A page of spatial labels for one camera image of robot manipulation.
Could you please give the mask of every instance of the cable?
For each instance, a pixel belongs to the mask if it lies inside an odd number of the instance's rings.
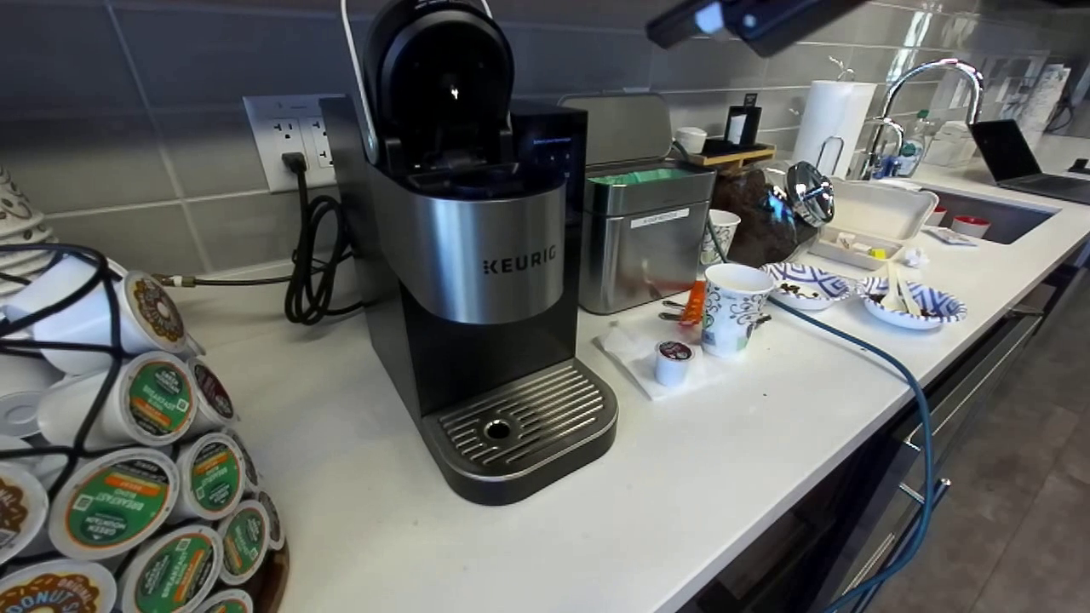
[[[283,317],[303,327],[320,325],[325,317],[341,317],[353,310],[368,308],[368,300],[359,300],[353,308],[335,308],[335,289],[337,289],[337,269],[343,260],[354,260],[353,240],[348,240],[348,214],[341,202],[320,196],[312,202],[306,196],[306,159],[303,155],[287,155],[283,156],[287,169],[292,169],[296,189],[299,189],[299,241],[292,248],[292,272],[283,294]],[[325,218],[335,218],[335,248],[332,260],[317,260],[317,231]]]
[[[916,399],[916,408],[920,408],[920,433],[923,433],[923,443],[920,443],[920,460],[923,460],[923,502],[920,502],[920,523],[915,524],[915,536],[907,541],[907,548],[901,554],[892,554],[876,576],[854,583],[849,592],[835,596],[824,611],[827,613],[837,613],[846,608],[853,608],[854,600],[870,600],[876,596],[895,574],[902,574],[923,548],[927,541],[927,532],[932,532],[932,515],[935,515],[935,504],[938,504],[938,490],[941,490],[941,482],[938,482],[938,460],[935,460],[935,416],[932,416],[932,402],[923,397],[923,386],[916,382],[916,376],[901,364],[892,355],[887,355],[882,349],[863,341],[863,339],[853,339],[824,322],[814,322],[787,305],[778,305],[779,310],[800,317],[806,325],[817,327],[817,330],[827,330],[870,355],[876,355],[880,360],[887,360],[892,370],[901,370],[901,377],[915,390],[915,399]]]

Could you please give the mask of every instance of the coffee pod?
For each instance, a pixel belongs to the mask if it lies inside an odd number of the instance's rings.
[[[122,576],[122,611],[194,613],[221,576],[221,540],[208,524],[187,524],[145,546]]]
[[[653,357],[653,382],[658,386],[681,386],[692,364],[692,349],[681,341],[664,341],[658,345],[658,357]]]
[[[199,424],[194,428],[225,428],[238,424],[236,402],[228,390],[220,382],[220,376],[204,364],[194,360],[194,382],[199,382]]]
[[[199,613],[254,613],[254,596],[247,588],[221,588]]]
[[[190,355],[190,341],[184,335],[180,310],[175,308],[170,294],[145,272],[125,272],[115,288],[115,310],[111,308],[107,283],[100,283],[90,298],[77,300],[71,308],[38,322],[30,339],[48,345],[112,345],[112,317],[119,317],[119,345],[130,355],[145,351],[170,351]],[[41,355],[69,370],[69,376],[91,376],[111,367],[111,355],[104,351],[61,351],[41,349]]]
[[[91,562],[56,560],[0,579],[5,613],[79,611],[112,613],[115,579]]]
[[[48,540],[69,560],[115,560],[145,546],[178,504],[178,467],[157,449],[119,449],[71,473]]]
[[[244,435],[236,428],[221,428],[225,435],[236,439],[238,454],[244,454],[244,467],[247,467],[247,490],[263,490],[263,476],[259,476],[259,464],[254,460],[250,445],[244,443]]]
[[[41,357],[0,355],[0,433],[33,435],[38,433],[38,399],[61,377]]]
[[[231,518],[220,524],[220,536],[225,540],[225,587],[250,583],[271,553],[271,515],[259,502],[238,504]]]
[[[56,445],[71,445],[104,386],[107,370],[53,390],[38,406],[41,435]],[[136,355],[122,364],[87,445],[178,443],[199,419],[194,390],[190,367],[180,357],[166,351]]]
[[[0,567],[20,554],[48,518],[41,482],[20,464],[0,464]]]
[[[273,496],[267,490],[259,490],[254,502],[259,502],[271,515],[271,548],[280,553],[283,548],[283,523],[280,523],[280,510],[273,504]]]
[[[178,454],[184,518],[221,523],[247,494],[247,456],[225,433],[208,433]]]

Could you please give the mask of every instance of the drip tray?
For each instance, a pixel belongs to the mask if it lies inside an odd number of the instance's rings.
[[[593,464],[610,449],[614,428],[614,391],[580,360],[421,419],[451,487],[477,504],[521,502]]]

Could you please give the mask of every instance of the laptop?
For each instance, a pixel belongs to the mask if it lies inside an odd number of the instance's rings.
[[[1090,204],[1090,182],[1042,173],[1014,118],[976,124],[970,133],[997,189]]]

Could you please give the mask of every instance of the power cord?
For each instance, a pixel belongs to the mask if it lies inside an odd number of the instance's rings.
[[[341,202],[326,196],[312,198],[303,155],[283,155],[283,167],[296,177],[296,191],[299,191],[299,234],[296,234],[291,276],[256,276],[256,278],[157,276],[157,278],[163,288],[280,288],[287,283],[283,317],[303,327],[314,327],[325,317],[343,317],[368,308],[368,300],[359,300],[353,308],[335,308],[337,269],[341,264],[354,260]],[[335,234],[332,255],[320,260],[317,240],[326,218],[335,223],[337,234]]]
[[[853,339],[853,335],[846,335],[846,330],[837,330],[837,327],[831,327],[831,325],[824,325],[824,322],[814,322],[814,317],[809,317],[809,313],[800,313],[800,310],[793,310],[793,308],[787,308],[787,305],[778,305],[778,308],[787,310],[787,313],[793,313],[799,322],[817,327],[817,330],[827,330],[827,335],[835,335],[835,339],[842,339],[842,341],[849,341],[849,345],[876,355],[880,360],[887,360],[887,364],[915,390],[915,399],[916,399],[920,439],[923,439],[923,443],[920,443],[923,487],[920,487],[920,515],[916,515],[916,523],[915,523],[915,527],[909,527],[909,541],[907,541],[876,576],[854,583],[849,592],[835,596],[835,600],[824,608],[827,613],[842,613],[842,611],[849,611],[849,608],[853,608],[853,611],[859,611],[859,608],[867,611],[870,600],[873,600],[895,574],[902,574],[902,569],[920,554],[920,548],[923,548],[923,541],[927,541],[927,532],[932,532],[932,518],[935,518],[938,496],[941,496],[941,490],[944,490],[941,482],[938,482],[938,460],[935,460],[935,416],[932,416],[932,399],[927,399],[923,386],[916,382],[916,376],[915,376],[902,360],[895,360],[892,355],[887,355],[882,349],[870,345],[870,341],[863,341],[863,339]]]

